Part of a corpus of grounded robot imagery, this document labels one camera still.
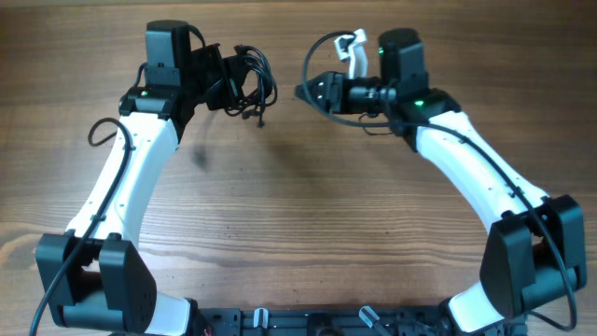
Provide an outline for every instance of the wood grain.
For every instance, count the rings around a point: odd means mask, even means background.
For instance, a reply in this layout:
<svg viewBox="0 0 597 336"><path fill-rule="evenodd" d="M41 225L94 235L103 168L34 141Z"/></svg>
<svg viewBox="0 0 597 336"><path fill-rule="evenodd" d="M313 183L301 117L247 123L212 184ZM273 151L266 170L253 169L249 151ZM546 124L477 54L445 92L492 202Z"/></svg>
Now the wood grain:
<svg viewBox="0 0 597 336"><path fill-rule="evenodd" d="M88 196L109 146L91 124L117 115L145 59L148 21L197 25L225 55L260 48L281 89L267 126L199 107L146 212L142 255L160 289L201 307L435 304L473 284L485 246L474 212L401 139L367 137L293 98L321 35L419 30L432 84L447 90L515 169L583 207L590 281L576 335L597 333L597 4L395 1L0 9L0 334L23 334L42 295L34 251ZM311 74L342 69L330 46ZM197 152L207 148L207 164ZM544 311L566 320L564 301ZM535 320L534 335L558 334ZM41 334L57 329L46 314Z"/></svg>

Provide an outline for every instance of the wooden surface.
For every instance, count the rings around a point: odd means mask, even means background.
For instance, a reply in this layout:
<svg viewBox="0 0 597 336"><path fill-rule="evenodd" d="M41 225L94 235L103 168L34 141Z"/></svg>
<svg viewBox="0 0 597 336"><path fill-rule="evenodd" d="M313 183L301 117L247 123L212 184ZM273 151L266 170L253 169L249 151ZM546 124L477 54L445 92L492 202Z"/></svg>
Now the wooden surface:
<svg viewBox="0 0 597 336"><path fill-rule="evenodd" d="M506 160L582 205L590 281L576 335L597 334L597 3L395 1L0 9L0 334L24 334L43 290L34 251L83 204L110 147L91 124L118 115L145 60L145 24L197 25L230 55L260 48L281 89L264 129L196 110L148 206L141 253L161 290L201 307L436 304L478 279L485 231L450 182L394 137L333 124L293 98L321 35L419 30L447 90ZM311 74L343 69L331 46ZM208 161L199 165L204 143ZM567 320L564 301L545 312ZM534 335L558 334L531 320ZM57 329L49 313L41 334Z"/></svg>

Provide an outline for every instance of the tabletop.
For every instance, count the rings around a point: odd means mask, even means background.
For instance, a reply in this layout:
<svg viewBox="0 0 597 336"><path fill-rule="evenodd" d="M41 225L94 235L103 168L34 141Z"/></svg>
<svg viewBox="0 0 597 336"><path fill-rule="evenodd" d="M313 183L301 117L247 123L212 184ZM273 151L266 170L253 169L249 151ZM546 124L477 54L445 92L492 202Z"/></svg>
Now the tabletop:
<svg viewBox="0 0 597 336"><path fill-rule="evenodd" d="M486 232L450 181L403 139L332 123L293 95L320 36L366 29L378 75L377 36L412 27L431 85L514 169L582 206L589 282L574 334L597 334L597 3L32 3L0 2L0 334L28 330L43 294L35 246L88 197L110 151L88 146L89 128L118 116L146 59L146 23L159 19L196 25L224 56L238 44L261 49L280 88L262 129L221 112L207 129L211 112L196 108L141 229L160 290L200 307L354 308L437 304L478 281ZM345 68L329 43L310 75ZM542 311L568 319L565 300ZM58 329L48 312L40 329L86 332Z"/></svg>

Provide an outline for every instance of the wooden table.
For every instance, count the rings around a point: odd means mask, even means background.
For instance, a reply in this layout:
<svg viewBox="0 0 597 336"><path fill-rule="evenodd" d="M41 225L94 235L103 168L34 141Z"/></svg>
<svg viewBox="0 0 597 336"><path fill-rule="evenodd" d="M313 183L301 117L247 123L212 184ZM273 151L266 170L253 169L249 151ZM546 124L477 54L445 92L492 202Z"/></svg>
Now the wooden table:
<svg viewBox="0 0 597 336"><path fill-rule="evenodd" d="M391 306L436 304L478 280L485 231L437 168L402 139L334 124L293 97L319 36L367 29L379 74L377 36L413 27L432 85L521 174L582 205L590 280L575 334L596 334L595 10L538 0L1 8L0 334L28 330L43 293L37 241L62 232L89 195L110 150L87 145L89 127L118 115L146 59L145 25L165 18L197 25L225 55L260 48L281 97L264 129L218 113L206 138L209 112L196 109L141 232L161 290L201 307ZM329 45L311 74L327 69L344 69ZM544 311L568 319L564 300ZM86 332L53 327L48 312L41 331Z"/></svg>

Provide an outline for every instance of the bundle of black cable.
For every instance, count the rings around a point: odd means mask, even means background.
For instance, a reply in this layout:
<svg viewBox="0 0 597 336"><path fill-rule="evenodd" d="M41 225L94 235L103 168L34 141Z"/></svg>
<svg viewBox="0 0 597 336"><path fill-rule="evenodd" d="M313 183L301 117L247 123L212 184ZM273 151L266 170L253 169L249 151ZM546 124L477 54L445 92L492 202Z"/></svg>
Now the bundle of black cable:
<svg viewBox="0 0 597 336"><path fill-rule="evenodd" d="M257 126L262 127L264 125L263 112L265 112L266 107L274 105L278 99L278 87L276 80L271 74L270 63L263 53L255 47L239 45L234 47L234 49L244 64L256 73L257 88L244 96L236 106L225 108L224 110L231 117L239 115L243 119L259 117ZM273 99L270 102L266 102L272 92Z"/></svg>

